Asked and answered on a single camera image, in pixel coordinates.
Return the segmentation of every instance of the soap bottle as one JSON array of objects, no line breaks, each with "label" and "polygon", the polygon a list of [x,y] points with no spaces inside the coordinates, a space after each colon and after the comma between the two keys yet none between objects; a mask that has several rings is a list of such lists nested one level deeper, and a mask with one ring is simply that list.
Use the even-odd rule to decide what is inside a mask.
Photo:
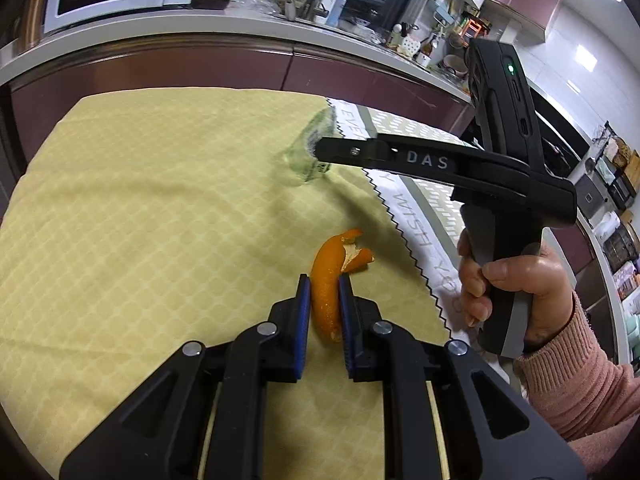
[{"label": "soap bottle", "polygon": [[[335,5],[335,1],[336,0],[320,0],[320,5],[323,9],[326,9],[327,12],[330,14],[331,11],[334,9],[334,5]],[[320,23],[321,25],[324,25],[326,23],[326,20],[329,18],[329,15],[322,17],[322,16],[315,16],[314,17],[314,21],[316,23]]]},{"label": "soap bottle", "polygon": [[347,3],[347,0],[336,0],[334,3],[334,8],[329,12],[329,17],[326,19],[326,24],[329,27],[337,27],[338,20],[340,20],[340,15],[342,14],[342,10],[344,9],[344,5]]}]

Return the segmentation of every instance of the finger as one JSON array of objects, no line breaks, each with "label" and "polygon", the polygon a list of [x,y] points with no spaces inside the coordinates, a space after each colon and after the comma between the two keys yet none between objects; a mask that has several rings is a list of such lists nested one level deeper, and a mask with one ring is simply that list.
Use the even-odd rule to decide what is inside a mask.
[{"label": "finger", "polygon": [[458,240],[458,254],[460,256],[471,256],[471,243],[469,242],[469,236],[466,234],[466,229],[460,234],[460,240]]},{"label": "finger", "polygon": [[482,267],[474,259],[469,257],[462,258],[458,275],[460,282],[462,282],[462,287],[476,298],[486,292],[486,278],[482,275]]},{"label": "finger", "polygon": [[482,275],[502,290],[524,290],[537,296],[558,290],[566,280],[560,263],[529,255],[490,262],[482,267]]},{"label": "finger", "polygon": [[476,298],[466,290],[463,290],[462,295],[460,296],[460,301],[462,303],[463,312],[478,321],[486,321],[486,319],[491,315],[491,300],[486,296]]},{"label": "finger", "polygon": [[468,312],[463,312],[462,314],[465,318],[465,323],[469,328],[473,328],[479,323],[479,321]]}]

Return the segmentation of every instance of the pink sweater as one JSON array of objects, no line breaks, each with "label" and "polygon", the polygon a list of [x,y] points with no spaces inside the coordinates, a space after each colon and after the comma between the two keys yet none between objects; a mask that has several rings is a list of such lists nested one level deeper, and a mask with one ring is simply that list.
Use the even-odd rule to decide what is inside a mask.
[{"label": "pink sweater", "polygon": [[598,471],[640,413],[640,378],[614,365],[591,331],[577,296],[569,324],[539,351],[519,359],[531,405]]}]

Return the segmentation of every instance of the kitchen counter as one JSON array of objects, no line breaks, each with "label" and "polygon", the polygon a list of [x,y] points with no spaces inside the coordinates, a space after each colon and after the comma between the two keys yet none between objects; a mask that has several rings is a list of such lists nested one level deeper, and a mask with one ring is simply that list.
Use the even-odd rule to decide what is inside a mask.
[{"label": "kitchen counter", "polygon": [[404,73],[447,91],[465,103],[470,102],[469,95],[458,86],[437,74],[427,72],[386,48],[350,38],[339,31],[332,32],[305,23],[292,23],[243,9],[158,10],[115,16],[55,33],[17,57],[7,52],[11,48],[8,45],[3,49],[4,52],[0,53],[0,85],[44,62],[91,46],[143,36],[198,32],[260,36],[336,50]]}]

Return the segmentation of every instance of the metal screw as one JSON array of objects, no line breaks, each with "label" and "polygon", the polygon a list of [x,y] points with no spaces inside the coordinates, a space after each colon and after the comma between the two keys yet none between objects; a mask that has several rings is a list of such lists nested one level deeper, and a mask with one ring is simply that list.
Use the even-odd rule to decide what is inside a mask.
[{"label": "metal screw", "polygon": [[460,339],[452,339],[447,344],[447,350],[453,355],[464,355],[469,350],[469,345]]},{"label": "metal screw", "polygon": [[187,357],[194,357],[202,352],[202,345],[197,341],[189,341],[182,347],[182,353]]},{"label": "metal screw", "polygon": [[379,335],[389,334],[393,329],[393,325],[388,321],[377,321],[373,324],[373,332]]},{"label": "metal screw", "polygon": [[278,327],[275,323],[266,321],[258,325],[258,334],[260,335],[273,335],[278,331]]}]

